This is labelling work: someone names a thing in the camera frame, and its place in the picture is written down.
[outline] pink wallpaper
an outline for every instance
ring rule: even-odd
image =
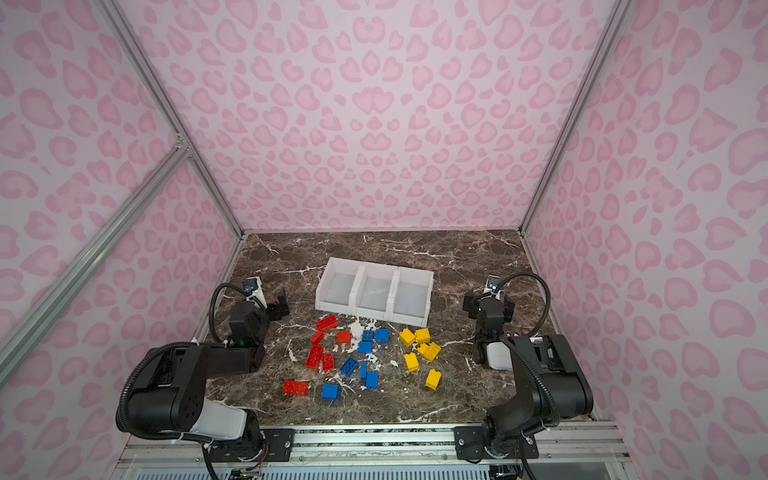
[[[111,473],[125,377],[150,347],[191,338],[233,243],[183,164],[0,392],[0,477]]]
[[[0,342],[172,139],[88,0],[0,5]]]
[[[612,4],[122,2],[259,230],[517,227]]]
[[[532,247],[643,478],[768,477],[768,4],[640,2]]]

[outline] black mounting plate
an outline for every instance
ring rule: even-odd
[[[476,427],[454,427],[453,428],[454,445],[456,447],[456,457],[459,460],[468,460],[476,462],[479,458],[483,460],[502,460],[501,458],[494,458],[485,451],[482,438],[482,429],[480,425]],[[523,449],[525,450],[525,458],[538,458],[538,447],[536,446],[536,439],[531,435],[533,439],[532,444],[528,444],[523,441]],[[514,459],[514,455],[510,455],[504,460]]]
[[[293,429],[262,429],[269,449],[265,462],[288,462],[293,449]],[[240,462],[240,458],[256,456],[258,452],[245,452],[235,442],[215,442],[210,450],[210,460],[216,462]]]

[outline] wire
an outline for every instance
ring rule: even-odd
[[[205,461],[205,468],[208,469],[208,475],[210,475],[211,480],[219,480],[219,475],[217,475],[216,470],[214,470],[214,464],[210,460],[208,449],[205,448],[205,445],[200,445],[200,447],[203,449],[203,460]]]
[[[520,445],[520,460],[523,462],[523,470],[525,470],[529,480],[536,480],[536,475],[533,474],[533,470],[531,470],[531,466],[528,464],[528,459],[525,458],[525,447],[523,446],[524,441],[525,440],[520,439],[520,442],[518,442]]]
[[[541,391],[541,394],[544,396],[544,398],[547,400],[547,404],[549,405],[549,411],[552,414],[552,422],[547,425],[548,427],[556,427],[560,424],[560,409],[558,408],[557,404],[554,402],[554,397],[552,396],[552,393],[549,391],[547,386],[544,384],[544,380],[542,379],[541,375],[536,371],[536,368],[533,366],[533,364],[526,358],[520,350],[518,350],[518,347],[515,346],[514,343],[509,341],[509,338],[503,336],[501,338],[502,343],[504,343],[510,352],[512,352],[516,357],[520,359],[525,369],[528,370],[528,373],[531,374],[533,377],[534,382],[536,382],[536,386],[538,386],[538,389]]]
[[[219,338],[219,335],[216,333],[216,324],[214,321],[214,317],[216,315],[216,300],[219,298],[219,293],[221,293],[221,290],[224,290],[225,288],[231,288],[246,298],[250,296],[248,292],[241,289],[237,285],[233,285],[232,283],[222,283],[216,287],[213,296],[210,298],[210,308],[208,310],[208,330],[210,330],[210,336],[213,337],[213,339],[218,343],[221,343],[221,338]],[[256,303],[262,310],[266,310],[266,307],[263,303],[261,303],[261,300],[257,299],[255,296],[253,299],[256,300]]]
[[[530,332],[525,334],[525,336],[531,337],[531,336],[535,336],[538,333],[538,331],[547,322],[547,316],[549,315],[549,307],[552,304],[552,295],[549,292],[549,285],[547,285],[547,282],[545,282],[543,278],[541,278],[539,275],[536,275],[533,272],[513,273],[512,275],[508,276],[507,278],[505,278],[501,282],[499,282],[498,286],[496,287],[496,291],[498,292],[510,280],[513,280],[515,278],[519,278],[520,276],[529,276],[529,277],[535,279],[537,282],[539,282],[539,284],[541,284],[541,288],[544,290],[544,300],[545,301],[544,301],[544,310],[541,311],[541,317],[539,317],[538,322],[536,322],[536,325],[533,327],[533,329],[531,329]]]

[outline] white plastic bin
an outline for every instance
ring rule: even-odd
[[[315,308],[424,327],[434,273],[331,257],[315,292]]]
[[[365,262],[362,265],[360,285],[355,292],[357,316],[366,316],[377,320],[387,319],[387,306],[394,297],[394,282],[397,272],[393,265]]]
[[[429,315],[435,274],[401,266],[395,281],[392,321],[424,327]]]
[[[352,291],[361,269],[362,262],[358,260],[331,257],[315,291],[315,308],[354,315]]]

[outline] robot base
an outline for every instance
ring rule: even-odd
[[[484,448],[484,439],[480,425],[471,427],[454,427],[453,437],[455,439],[456,456],[461,460],[477,462],[482,460],[497,460],[498,458],[490,455]],[[538,447],[536,439],[531,435],[533,443],[528,444],[525,440],[522,442],[525,449],[525,458],[538,458]],[[515,450],[518,448],[518,440],[512,439],[506,442],[509,445],[509,455],[505,459],[515,457]]]
[[[245,462],[261,460],[266,448],[265,462],[288,462],[293,448],[293,429],[260,429],[253,410],[247,410],[246,431],[237,440],[217,440],[210,449],[212,462]]]

